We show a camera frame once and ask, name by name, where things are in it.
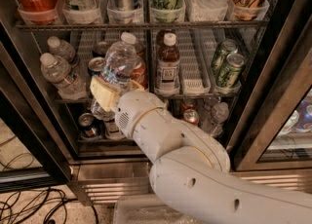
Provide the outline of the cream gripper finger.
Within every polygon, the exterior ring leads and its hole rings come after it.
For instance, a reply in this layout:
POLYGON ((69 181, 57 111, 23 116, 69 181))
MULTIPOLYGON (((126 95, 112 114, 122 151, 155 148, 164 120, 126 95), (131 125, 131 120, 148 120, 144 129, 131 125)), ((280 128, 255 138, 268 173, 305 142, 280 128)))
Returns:
POLYGON ((134 80, 129 81, 129 88, 131 91, 144 92, 144 87, 134 80))
POLYGON ((120 98, 120 93, 113 90, 99 76, 91 79, 90 90, 99 106, 106 112, 113 110, 120 98))

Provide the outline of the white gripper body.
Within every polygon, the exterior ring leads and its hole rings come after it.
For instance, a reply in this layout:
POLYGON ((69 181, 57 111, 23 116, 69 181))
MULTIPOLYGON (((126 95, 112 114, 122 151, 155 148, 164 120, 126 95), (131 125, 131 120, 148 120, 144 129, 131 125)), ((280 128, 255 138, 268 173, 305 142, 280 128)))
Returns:
POLYGON ((166 104, 153 93, 128 92, 119 99, 115 123, 127 138, 132 138, 137 123, 144 115, 156 109, 166 108, 166 104))

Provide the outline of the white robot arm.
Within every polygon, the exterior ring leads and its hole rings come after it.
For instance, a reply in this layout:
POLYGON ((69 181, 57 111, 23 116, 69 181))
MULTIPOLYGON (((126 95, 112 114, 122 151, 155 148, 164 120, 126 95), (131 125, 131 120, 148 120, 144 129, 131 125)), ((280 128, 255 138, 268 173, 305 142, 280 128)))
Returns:
POLYGON ((198 127, 179 120, 136 82, 124 90, 99 76, 94 99, 115 113, 122 133, 152 163, 150 185, 171 208, 208 224, 311 224, 312 198, 302 192, 233 176, 226 150, 198 127))

